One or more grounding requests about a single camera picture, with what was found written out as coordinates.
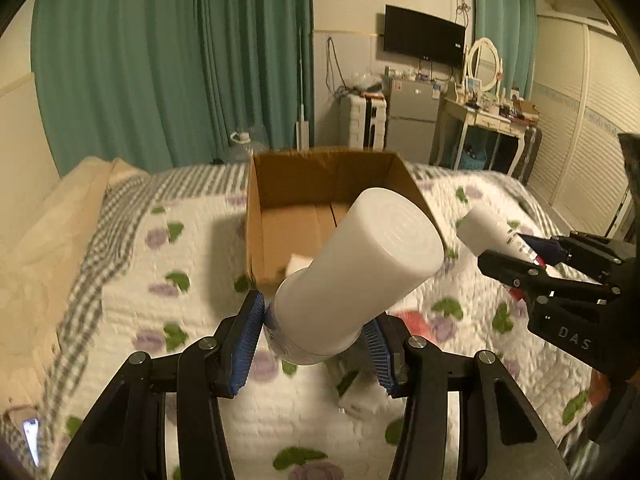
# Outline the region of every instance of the louvered closet door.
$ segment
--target louvered closet door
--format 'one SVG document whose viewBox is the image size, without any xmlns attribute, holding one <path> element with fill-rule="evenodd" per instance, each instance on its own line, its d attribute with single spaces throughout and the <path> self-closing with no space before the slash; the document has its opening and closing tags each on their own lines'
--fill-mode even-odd
<svg viewBox="0 0 640 480">
<path fill-rule="evenodd" d="M 582 25 L 539 16 L 531 99 L 540 111 L 542 143 L 529 186 L 548 202 L 558 186 L 574 135 L 583 71 Z"/>
<path fill-rule="evenodd" d="M 624 46 L 589 31 L 588 94 L 582 127 L 554 207 L 573 228 L 604 235 L 627 181 L 619 132 L 640 132 L 640 76 Z"/>
</svg>

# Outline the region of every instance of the beige cloth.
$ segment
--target beige cloth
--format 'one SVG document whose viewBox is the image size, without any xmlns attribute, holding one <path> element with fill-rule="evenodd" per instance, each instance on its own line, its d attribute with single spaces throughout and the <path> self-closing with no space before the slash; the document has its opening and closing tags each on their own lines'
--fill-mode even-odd
<svg viewBox="0 0 640 480">
<path fill-rule="evenodd" d="M 0 414 L 42 398 L 58 352 L 56 326 L 109 186 L 143 173 L 122 160 L 84 159 L 42 203 L 38 220 L 9 251 L 0 242 Z"/>
</svg>

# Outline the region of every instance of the black tv screen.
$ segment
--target black tv screen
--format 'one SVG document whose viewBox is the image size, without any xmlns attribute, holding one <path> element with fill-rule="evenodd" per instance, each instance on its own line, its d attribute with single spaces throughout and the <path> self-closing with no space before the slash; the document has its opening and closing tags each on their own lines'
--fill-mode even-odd
<svg viewBox="0 0 640 480">
<path fill-rule="evenodd" d="M 385 52 L 461 68 L 465 27 L 402 7 L 385 8 Z"/>
</svg>

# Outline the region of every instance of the metal screw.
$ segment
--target metal screw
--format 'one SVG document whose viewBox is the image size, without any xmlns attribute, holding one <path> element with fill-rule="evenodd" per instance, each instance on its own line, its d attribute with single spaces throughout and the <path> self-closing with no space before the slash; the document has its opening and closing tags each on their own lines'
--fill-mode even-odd
<svg viewBox="0 0 640 480">
<path fill-rule="evenodd" d="M 203 337 L 198 346 L 203 350 L 213 350 L 218 345 L 215 337 Z"/>
<path fill-rule="evenodd" d="M 139 365 L 140 363 L 144 362 L 145 359 L 146 354 L 144 352 L 133 352 L 133 354 L 129 356 L 129 362 L 132 365 Z"/>
<path fill-rule="evenodd" d="M 488 350 L 482 350 L 478 354 L 478 357 L 486 365 L 492 365 L 495 363 L 495 354 L 493 352 L 489 352 Z"/>
<path fill-rule="evenodd" d="M 407 341 L 411 348 L 424 348 L 427 346 L 427 340 L 421 335 L 412 335 Z"/>
</svg>

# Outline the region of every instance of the phone screen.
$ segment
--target phone screen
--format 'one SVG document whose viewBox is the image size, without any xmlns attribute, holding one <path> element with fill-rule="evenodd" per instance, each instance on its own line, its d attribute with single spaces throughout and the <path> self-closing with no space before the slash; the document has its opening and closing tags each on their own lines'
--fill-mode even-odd
<svg viewBox="0 0 640 480">
<path fill-rule="evenodd" d="M 24 429 L 24 438 L 27 441 L 29 446 L 29 451 L 31 451 L 31 456 L 33 457 L 33 462 L 36 467 L 38 466 L 38 419 L 30 418 L 29 420 L 25 420 L 22 423 L 22 428 Z"/>
</svg>

